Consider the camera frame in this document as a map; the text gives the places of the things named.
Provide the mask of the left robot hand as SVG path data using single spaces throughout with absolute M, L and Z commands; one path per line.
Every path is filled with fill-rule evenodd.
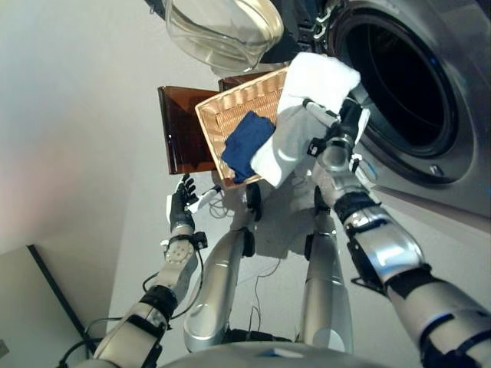
M 184 174 L 174 192 L 166 197 L 166 219 L 170 231 L 181 226 L 188 226 L 194 231 L 196 226 L 193 215 L 208 205 L 221 191 L 219 185 L 214 185 L 197 195 L 195 180 L 189 173 Z

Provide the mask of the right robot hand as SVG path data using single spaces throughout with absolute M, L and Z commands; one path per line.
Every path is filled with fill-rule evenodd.
M 352 142 L 352 147 L 355 147 L 361 140 L 371 115 L 368 108 L 362 107 L 350 97 L 344 99 L 338 113 L 310 99 L 304 99 L 302 106 L 326 126 L 324 141 L 347 136 Z

